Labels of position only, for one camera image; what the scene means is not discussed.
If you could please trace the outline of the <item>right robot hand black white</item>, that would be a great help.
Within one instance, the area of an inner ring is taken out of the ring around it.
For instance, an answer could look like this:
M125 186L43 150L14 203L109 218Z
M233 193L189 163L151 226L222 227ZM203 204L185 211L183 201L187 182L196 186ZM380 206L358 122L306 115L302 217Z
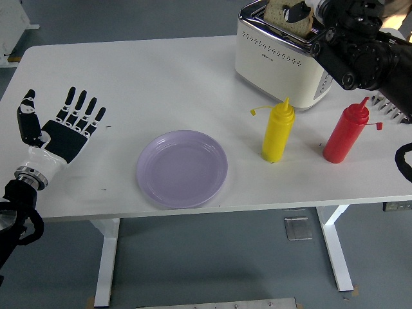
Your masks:
M282 4L282 13L287 23L296 23L316 13L321 1L298 1L295 4Z

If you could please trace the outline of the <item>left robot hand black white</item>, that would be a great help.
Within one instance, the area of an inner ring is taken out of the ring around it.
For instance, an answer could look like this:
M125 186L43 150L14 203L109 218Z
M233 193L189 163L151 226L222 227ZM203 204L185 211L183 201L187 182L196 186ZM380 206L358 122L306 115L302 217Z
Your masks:
M93 117L97 99L93 97L84 108L87 91L81 91L74 102L75 92L76 88L69 89L57 115L43 126L40 125L35 111L34 90L27 92L17 108L21 139L29 145L29 157L23 166L42 174L48 181L74 161L106 112L102 107Z

